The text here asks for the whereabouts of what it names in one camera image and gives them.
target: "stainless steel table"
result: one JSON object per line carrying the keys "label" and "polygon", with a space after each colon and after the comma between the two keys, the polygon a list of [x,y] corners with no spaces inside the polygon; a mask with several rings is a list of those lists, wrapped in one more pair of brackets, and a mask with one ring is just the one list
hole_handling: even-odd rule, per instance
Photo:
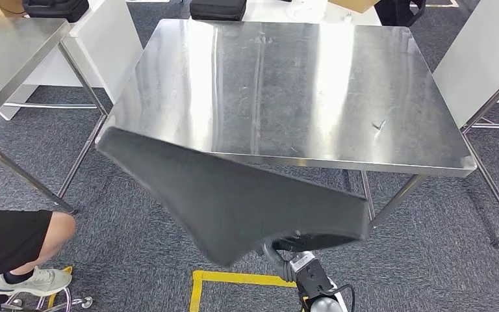
{"label": "stainless steel table", "polygon": [[162,20],[103,127],[240,162],[465,177],[476,163],[410,30]]}
{"label": "stainless steel table", "polygon": [[[67,35],[69,30],[70,25],[65,19],[0,18],[0,107],[24,82],[35,67],[43,61],[49,52],[58,46],[77,78],[88,92],[95,108],[101,112],[101,117],[97,125],[94,127],[92,134],[87,139],[82,151],[68,172],[66,180],[58,194],[50,191],[43,183],[35,179],[1,151],[0,163],[11,168],[55,203],[73,212],[71,206],[62,197],[105,121],[107,112],[90,88],[87,80],[83,77],[83,74],[79,71],[78,66],[70,56],[70,52],[61,43],[61,40]],[[28,104],[27,106],[46,107],[47,105]]]}

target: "sneaker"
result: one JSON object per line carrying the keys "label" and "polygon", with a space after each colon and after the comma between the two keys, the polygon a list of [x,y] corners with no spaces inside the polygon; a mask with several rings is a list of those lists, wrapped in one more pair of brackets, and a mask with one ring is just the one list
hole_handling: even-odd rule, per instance
{"label": "sneaker", "polygon": [[71,275],[62,270],[40,270],[37,266],[33,276],[18,284],[9,284],[0,275],[0,294],[12,296],[18,293],[30,293],[38,297],[46,297],[66,288],[71,282]]}

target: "white panel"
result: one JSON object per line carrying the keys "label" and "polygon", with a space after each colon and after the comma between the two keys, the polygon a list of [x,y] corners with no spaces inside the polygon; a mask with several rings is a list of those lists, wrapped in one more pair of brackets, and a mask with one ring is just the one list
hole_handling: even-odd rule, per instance
{"label": "white panel", "polygon": [[433,73],[461,127],[499,89],[499,0],[482,0]]}
{"label": "white panel", "polygon": [[142,54],[142,45],[125,0],[106,0],[82,27],[77,42],[113,103]]}
{"label": "white panel", "polygon": [[[265,22],[279,22],[279,23],[296,23],[300,22],[291,17],[290,6],[298,2],[307,5],[303,0],[293,0],[292,3],[280,0],[248,0],[246,5],[246,13],[244,14],[244,21],[265,21]],[[343,8],[333,3],[328,3],[326,6],[326,15],[316,23],[328,22],[336,23],[344,21],[348,14],[351,14],[351,22],[355,25],[377,25],[381,26],[379,17],[377,16],[374,7],[368,9],[364,13],[358,13],[347,8]]]}
{"label": "white panel", "polygon": [[[112,102],[142,54],[142,45],[125,0],[90,0],[90,8],[63,42],[93,87],[103,87]],[[81,86],[54,49],[26,80],[32,85]]]}

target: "black bag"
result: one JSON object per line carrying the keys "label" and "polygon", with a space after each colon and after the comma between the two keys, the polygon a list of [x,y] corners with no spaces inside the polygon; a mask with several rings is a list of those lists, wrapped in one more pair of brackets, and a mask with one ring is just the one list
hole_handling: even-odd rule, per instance
{"label": "black bag", "polygon": [[[410,4],[418,7],[416,12],[410,9]],[[424,15],[426,0],[381,0],[374,8],[383,26],[410,27]]]}
{"label": "black bag", "polygon": [[65,18],[79,21],[89,9],[88,0],[22,0],[22,6],[32,18]]}
{"label": "black bag", "polygon": [[192,0],[190,15],[193,20],[241,21],[247,0]]}

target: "carpet floor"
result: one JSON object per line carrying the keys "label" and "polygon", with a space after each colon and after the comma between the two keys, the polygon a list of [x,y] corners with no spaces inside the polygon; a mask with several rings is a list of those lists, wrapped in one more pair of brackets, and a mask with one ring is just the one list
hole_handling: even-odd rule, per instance
{"label": "carpet floor", "polygon": [[[433,70],[478,0],[431,8],[411,28]],[[188,3],[129,3],[143,46],[162,18],[187,18]],[[98,90],[101,98],[106,98]],[[40,87],[32,102],[89,103],[79,88]],[[499,120],[499,106],[489,113]],[[0,148],[57,191],[98,118],[94,111],[21,109],[0,119]],[[499,131],[471,139],[499,183]],[[358,172],[264,166],[362,194]],[[376,210],[408,175],[370,173]],[[91,149],[66,200],[80,210],[76,236],[48,263],[74,266],[72,291],[95,299],[92,311],[186,311],[196,269],[273,274],[255,254],[231,268],[209,263],[143,188]],[[0,166],[0,209],[56,209]],[[436,178],[405,200],[362,243],[318,256],[338,283],[352,283],[358,311],[499,311],[499,206],[478,172]],[[200,311],[297,311],[294,289],[205,282]]]}

